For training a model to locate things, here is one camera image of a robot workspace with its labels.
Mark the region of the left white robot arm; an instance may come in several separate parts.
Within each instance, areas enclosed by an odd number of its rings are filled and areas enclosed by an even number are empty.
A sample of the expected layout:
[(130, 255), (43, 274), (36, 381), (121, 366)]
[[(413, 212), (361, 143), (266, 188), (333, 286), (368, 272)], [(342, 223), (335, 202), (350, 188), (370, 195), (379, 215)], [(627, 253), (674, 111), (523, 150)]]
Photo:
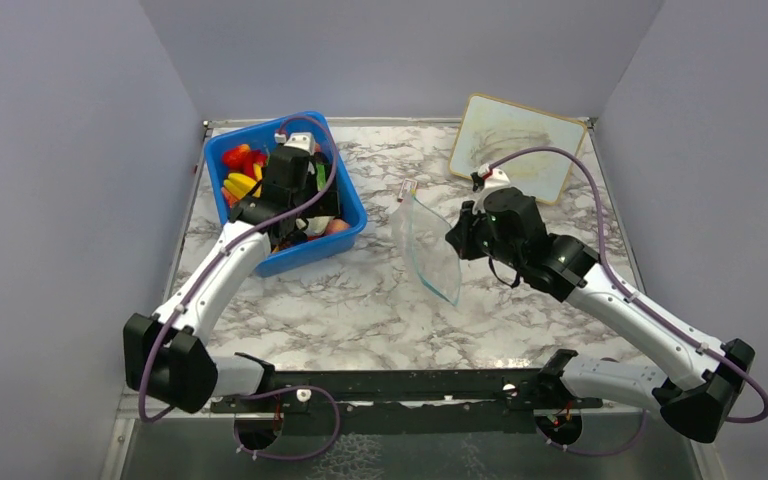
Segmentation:
[(212, 397), (236, 394), (250, 410), (273, 401), (267, 365), (245, 354), (215, 360), (206, 343), (243, 281), (294, 233), (318, 216), (342, 166), (339, 150), (293, 140), (271, 153), (258, 197), (241, 199), (205, 260), (181, 289), (150, 315), (133, 314), (123, 328), (126, 384), (139, 418), (154, 423), (178, 409), (195, 413)]

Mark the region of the clear zip top bag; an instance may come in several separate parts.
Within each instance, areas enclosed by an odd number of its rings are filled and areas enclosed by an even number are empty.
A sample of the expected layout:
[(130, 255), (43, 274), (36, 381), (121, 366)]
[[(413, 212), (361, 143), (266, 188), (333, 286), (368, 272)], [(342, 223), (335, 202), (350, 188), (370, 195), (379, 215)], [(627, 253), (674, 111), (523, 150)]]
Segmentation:
[(429, 297), (457, 306), (462, 271), (455, 250), (445, 240), (449, 222), (414, 194), (407, 194), (391, 215), (390, 224), (410, 280)]

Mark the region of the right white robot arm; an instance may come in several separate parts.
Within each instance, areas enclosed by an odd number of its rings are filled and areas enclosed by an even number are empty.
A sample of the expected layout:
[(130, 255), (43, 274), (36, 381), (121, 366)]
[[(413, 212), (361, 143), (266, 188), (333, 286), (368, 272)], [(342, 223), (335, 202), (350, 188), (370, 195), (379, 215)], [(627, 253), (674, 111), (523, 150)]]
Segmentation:
[(557, 351), (539, 371), (547, 405), (600, 399), (658, 414), (674, 431), (713, 442), (742, 393), (756, 352), (745, 341), (705, 334), (605, 268), (579, 239), (549, 233), (536, 201), (514, 187), (462, 203), (445, 239), (462, 260), (512, 268), (524, 283), (602, 322), (651, 360), (633, 366)]

